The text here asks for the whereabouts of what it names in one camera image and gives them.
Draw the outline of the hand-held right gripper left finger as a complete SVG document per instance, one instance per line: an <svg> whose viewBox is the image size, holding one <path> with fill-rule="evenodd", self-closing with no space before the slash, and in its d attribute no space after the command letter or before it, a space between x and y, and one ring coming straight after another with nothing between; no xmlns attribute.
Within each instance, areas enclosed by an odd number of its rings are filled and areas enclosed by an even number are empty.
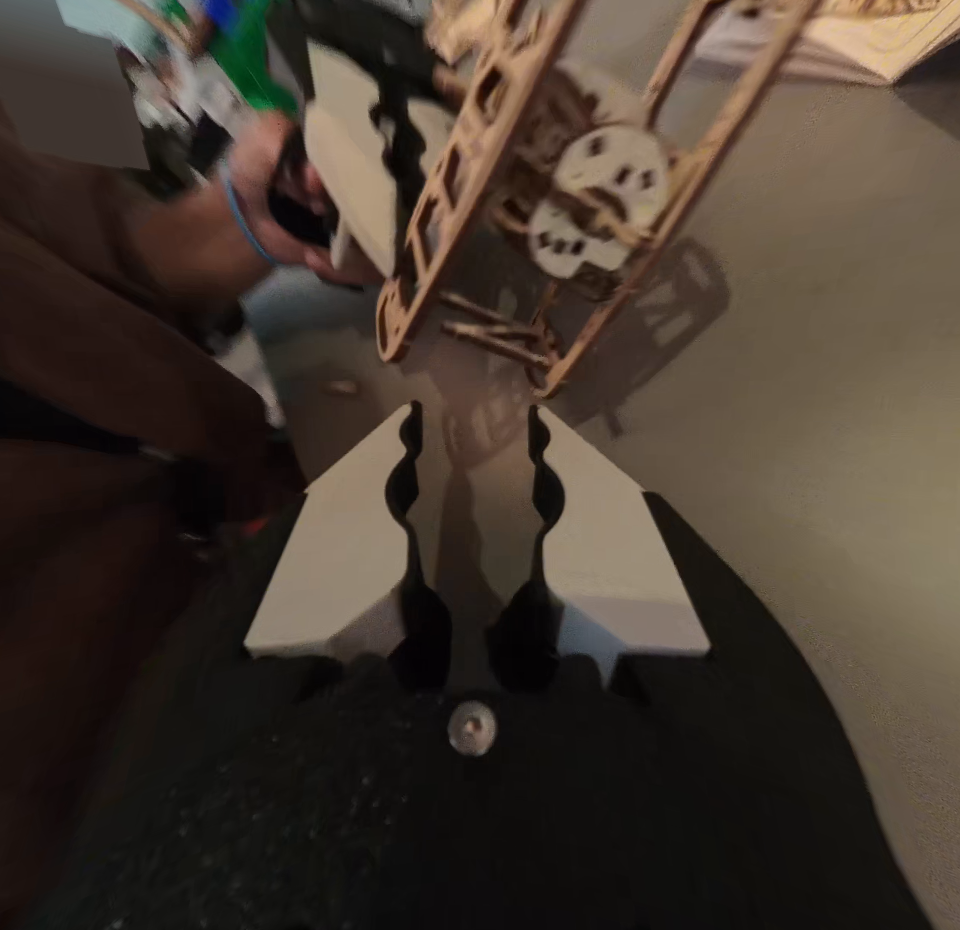
<svg viewBox="0 0 960 930"><path fill-rule="evenodd" d="M402 643L422 434L413 400L309 485L246 632L253 658L387 658Z"/></svg>

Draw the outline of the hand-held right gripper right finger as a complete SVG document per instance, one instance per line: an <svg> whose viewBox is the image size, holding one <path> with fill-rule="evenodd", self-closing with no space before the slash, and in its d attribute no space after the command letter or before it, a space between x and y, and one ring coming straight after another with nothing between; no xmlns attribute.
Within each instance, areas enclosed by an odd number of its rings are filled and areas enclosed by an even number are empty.
<svg viewBox="0 0 960 930"><path fill-rule="evenodd" d="M545 407L529 409L537 545L557 649L609 684L630 656L703 659L712 643L642 487Z"/></svg>

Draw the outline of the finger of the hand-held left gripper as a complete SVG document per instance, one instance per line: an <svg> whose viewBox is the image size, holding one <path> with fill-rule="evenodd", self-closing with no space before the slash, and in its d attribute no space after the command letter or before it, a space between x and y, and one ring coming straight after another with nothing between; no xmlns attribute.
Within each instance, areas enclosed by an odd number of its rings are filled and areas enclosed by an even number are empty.
<svg viewBox="0 0 960 930"><path fill-rule="evenodd" d="M425 97L409 97L403 119L403 191L420 192L450 139L456 114Z"/></svg>
<svg viewBox="0 0 960 930"><path fill-rule="evenodd" d="M378 83L349 56L318 41L309 39L306 51L313 97L305 105L303 138L306 157L339 215L333 262L341 267L362 254L387 279L397 260L398 186L373 120Z"/></svg>

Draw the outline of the wooden slotted wing piece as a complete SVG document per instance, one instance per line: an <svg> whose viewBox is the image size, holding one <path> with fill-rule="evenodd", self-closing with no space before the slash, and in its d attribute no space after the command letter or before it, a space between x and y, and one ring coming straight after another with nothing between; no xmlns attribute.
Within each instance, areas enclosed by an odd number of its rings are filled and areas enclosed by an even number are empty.
<svg viewBox="0 0 960 930"><path fill-rule="evenodd" d="M534 100L589 0L494 0L448 141L411 215L376 310L378 353L399 362L439 302Z"/></svg>

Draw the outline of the wooden airplane model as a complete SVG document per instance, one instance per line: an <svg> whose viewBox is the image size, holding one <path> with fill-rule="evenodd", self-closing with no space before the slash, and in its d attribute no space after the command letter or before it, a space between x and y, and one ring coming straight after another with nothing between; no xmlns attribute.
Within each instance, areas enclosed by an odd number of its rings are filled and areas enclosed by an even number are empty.
<svg viewBox="0 0 960 930"><path fill-rule="evenodd" d="M453 60L476 50L494 2L448 13L432 36L436 48L448 42ZM454 293L453 266L437 304L470 320L446 320L442 331L521 364L536 399L555 396L660 263L820 3L758 1L777 14L773 32L688 148L662 134L662 107L714 18L746 0L689 0L642 92L570 57L569 37L478 219L550 284L522 323Z"/></svg>

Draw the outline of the person's left forearm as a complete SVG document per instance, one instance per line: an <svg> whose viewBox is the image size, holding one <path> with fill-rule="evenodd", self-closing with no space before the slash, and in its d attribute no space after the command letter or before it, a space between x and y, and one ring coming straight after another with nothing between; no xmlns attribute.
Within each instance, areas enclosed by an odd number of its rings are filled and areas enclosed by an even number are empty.
<svg viewBox="0 0 960 930"><path fill-rule="evenodd" d="M238 224L223 181L153 204L129 225L150 279L184 308L239 300L272 269Z"/></svg>

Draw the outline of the grey desk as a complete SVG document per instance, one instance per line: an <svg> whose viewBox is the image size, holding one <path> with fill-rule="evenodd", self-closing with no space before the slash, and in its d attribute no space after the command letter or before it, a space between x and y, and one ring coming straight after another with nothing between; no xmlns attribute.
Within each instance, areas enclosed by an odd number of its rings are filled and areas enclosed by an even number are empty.
<svg viewBox="0 0 960 930"><path fill-rule="evenodd" d="M958 928L958 59L900 89L777 84L657 282L550 410L697 531L838 711L933 924ZM375 293L274 274L245 300L311 480L417 399L413 511L453 674L537 513L522 370L439 330L378 360Z"/></svg>

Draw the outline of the person's left hand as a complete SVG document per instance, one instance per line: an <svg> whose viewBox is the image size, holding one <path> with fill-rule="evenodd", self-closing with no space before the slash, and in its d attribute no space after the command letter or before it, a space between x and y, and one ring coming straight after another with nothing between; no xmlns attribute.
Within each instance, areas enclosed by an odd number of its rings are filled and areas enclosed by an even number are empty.
<svg viewBox="0 0 960 930"><path fill-rule="evenodd" d="M292 165L284 157L298 128L282 111L261 111L235 138L225 162L247 223L280 267L306 268L332 284L380 284L382 276L363 252L349 251L336 264L329 249L295 237L271 209L270 197L276 195L316 215L326 210L325 186L315 168L307 161Z"/></svg>

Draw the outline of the green plastic bin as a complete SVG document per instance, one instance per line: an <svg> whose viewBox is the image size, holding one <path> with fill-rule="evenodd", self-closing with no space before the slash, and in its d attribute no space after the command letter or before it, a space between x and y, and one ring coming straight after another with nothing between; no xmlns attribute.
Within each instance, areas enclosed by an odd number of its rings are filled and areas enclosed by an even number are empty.
<svg viewBox="0 0 960 930"><path fill-rule="evenodd" d="M279 0L199 0L213 25L209 52L241 98L255 110L295 114L296 97L270 74L267 15Z"/></svg>

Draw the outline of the blue wristband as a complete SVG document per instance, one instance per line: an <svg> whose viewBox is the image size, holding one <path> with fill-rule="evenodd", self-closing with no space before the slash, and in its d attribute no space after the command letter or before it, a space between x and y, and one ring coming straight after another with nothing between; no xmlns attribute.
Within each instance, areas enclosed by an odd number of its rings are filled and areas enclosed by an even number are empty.
<svg viewBox="0 0 960 930"><path fill-rule="evenodd" d="M264 249L252 231L251 227L248 225L244 212L241 209L234 183L232 182L233 180L230 169L225 162L220 165L219 176L230 214L237 228L239 228L241 231L248 246L271 268L275 269L281 266L281 264Z"/></svg>

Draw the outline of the person's brown clothing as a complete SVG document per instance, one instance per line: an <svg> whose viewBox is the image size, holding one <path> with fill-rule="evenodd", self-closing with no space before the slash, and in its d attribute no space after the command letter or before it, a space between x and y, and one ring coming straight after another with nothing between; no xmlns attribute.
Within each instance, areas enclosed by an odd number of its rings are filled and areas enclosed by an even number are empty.
<svg viewBox="0 0 960 930"><path fill-rule="evenodd" d="M281 489L263 398L205 349L238 300L184 308L134 249L130 224L164 203L2 126L2 928L59 856L204 543Z"/></svg>

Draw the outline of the instruction booklet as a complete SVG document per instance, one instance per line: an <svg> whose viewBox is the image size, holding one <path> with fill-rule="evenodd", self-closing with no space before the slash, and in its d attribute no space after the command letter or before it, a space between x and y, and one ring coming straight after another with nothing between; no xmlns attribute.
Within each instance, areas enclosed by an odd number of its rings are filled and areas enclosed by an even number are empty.
<svg viewBox="0 0 960 930"><path fill-rule="evenodd" d="M719 12L697 60L749 66L771 36L776 11L746 0ZM883 86L958 40L959 0L821 0L781 66L790 77Z"/></svg>

